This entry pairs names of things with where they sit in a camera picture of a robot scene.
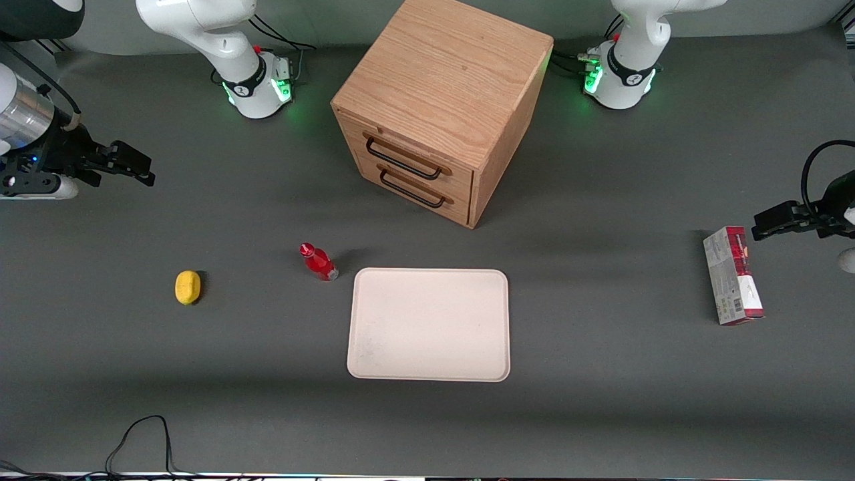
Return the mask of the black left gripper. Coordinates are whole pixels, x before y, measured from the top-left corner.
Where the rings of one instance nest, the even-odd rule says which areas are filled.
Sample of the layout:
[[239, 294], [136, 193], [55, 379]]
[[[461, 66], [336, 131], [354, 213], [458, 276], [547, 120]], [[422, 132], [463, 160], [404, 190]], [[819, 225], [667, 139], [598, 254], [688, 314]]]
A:
[[802, 204], [788, 200], [762, 211], [754, 216], [755, 225], [751, 228], [754, 241], [759, 243], [786, 232], [815, 231], [819, 238], [841, 236], [854, 238], [854, 171], [837, 177], [828, 184], [824, 195], [818, 201], [811, 201], [808, 192], [808, 170], [800, 178], [800, 194], [804, 207], [808, 211], [808, 222], [802, 219]]

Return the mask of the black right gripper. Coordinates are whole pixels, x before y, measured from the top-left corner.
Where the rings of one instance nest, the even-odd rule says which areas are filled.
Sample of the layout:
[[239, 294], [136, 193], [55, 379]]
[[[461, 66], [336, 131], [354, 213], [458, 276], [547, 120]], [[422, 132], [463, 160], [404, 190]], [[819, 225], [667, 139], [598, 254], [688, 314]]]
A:
[[110, 144], [110, 160], [104, 149], [85, 128], [49, 131], [31, 145], [2, 155], [2, 189], [58, 189], [61, 176], [99, 188], [101, 173], [154, 185], [156, 175], [150, 171], [149, 156], [119, 140]]

